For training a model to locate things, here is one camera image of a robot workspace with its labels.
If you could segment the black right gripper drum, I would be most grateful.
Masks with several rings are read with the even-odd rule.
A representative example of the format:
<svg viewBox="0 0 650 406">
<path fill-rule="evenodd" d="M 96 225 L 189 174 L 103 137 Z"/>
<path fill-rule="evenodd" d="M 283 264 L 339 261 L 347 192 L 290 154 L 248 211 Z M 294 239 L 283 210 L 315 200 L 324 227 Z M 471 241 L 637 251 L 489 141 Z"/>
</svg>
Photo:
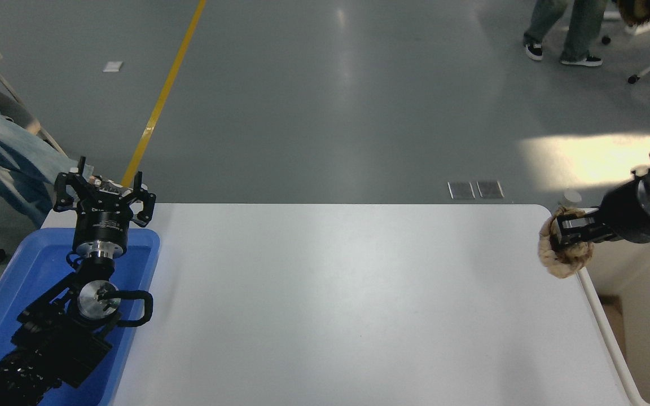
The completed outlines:
<svg viewBox="0 0 650 406">
<path fill-rule="evenodd" d="M 650 181 L 634 179 L 606 193 L 599 206 L 599 221 L 616 239 L 650 242 Z"/>
</svg>

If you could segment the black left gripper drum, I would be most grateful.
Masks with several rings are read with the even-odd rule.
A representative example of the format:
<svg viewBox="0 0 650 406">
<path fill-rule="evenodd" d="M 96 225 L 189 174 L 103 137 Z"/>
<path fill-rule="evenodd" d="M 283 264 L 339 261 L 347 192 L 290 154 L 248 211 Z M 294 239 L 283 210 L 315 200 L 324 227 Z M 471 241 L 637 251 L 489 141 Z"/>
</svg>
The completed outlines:
<svg viewBox="0 0 650 406">
<path fill-rule="evenodd" d="M 135 193 L 128 188 L 75 188 L 75 249 L 126 249 L 130 208 Z"/>
</svg>

